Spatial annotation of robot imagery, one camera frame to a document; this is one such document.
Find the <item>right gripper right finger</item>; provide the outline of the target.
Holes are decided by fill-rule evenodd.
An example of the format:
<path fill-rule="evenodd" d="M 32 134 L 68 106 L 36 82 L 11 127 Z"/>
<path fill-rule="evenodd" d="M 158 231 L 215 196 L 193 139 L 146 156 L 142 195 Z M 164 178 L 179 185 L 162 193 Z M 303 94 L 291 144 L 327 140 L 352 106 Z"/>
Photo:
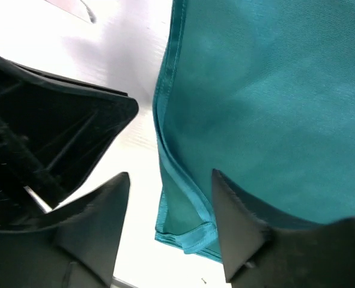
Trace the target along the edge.
<path fill-rule="evenodd" d="M 211 181 L 232 287 L 355 287 L 355 217 L 317 224 L 263 202 L 219 170 Z"/>

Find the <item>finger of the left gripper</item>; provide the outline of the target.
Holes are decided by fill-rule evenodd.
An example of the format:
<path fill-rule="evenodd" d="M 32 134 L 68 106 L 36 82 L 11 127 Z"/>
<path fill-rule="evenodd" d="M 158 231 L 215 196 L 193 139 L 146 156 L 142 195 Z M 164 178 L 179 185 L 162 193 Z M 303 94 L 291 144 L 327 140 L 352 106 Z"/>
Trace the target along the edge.
<path fill-rule="evenodd" d="M 0 225 L 41 215 L 77 190 L 139 110 L 125 92 L 0 57 Z"/>

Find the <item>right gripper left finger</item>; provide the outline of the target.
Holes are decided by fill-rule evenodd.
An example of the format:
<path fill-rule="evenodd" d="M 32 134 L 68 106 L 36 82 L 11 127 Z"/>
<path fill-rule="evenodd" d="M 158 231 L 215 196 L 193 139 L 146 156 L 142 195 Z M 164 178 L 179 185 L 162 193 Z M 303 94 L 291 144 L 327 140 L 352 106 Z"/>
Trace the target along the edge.
<path fill-rule="evenodd" d="M 0 287 L 110 287 L 129 190 L 121 172 L 48 214 L 0 226 Z"/>

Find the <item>teal cloth napkin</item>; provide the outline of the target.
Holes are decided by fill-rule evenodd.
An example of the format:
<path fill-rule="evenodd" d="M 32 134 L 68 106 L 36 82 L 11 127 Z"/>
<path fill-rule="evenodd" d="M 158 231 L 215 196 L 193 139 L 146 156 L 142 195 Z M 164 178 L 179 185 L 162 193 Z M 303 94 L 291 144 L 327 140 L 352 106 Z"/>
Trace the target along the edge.
<path fill-rule="evenodd" d="M 355 1 L 174 1 L 153 117 L 161 243 L 221 260 L 213 169 L 294 217 L 355 217 Z"/>

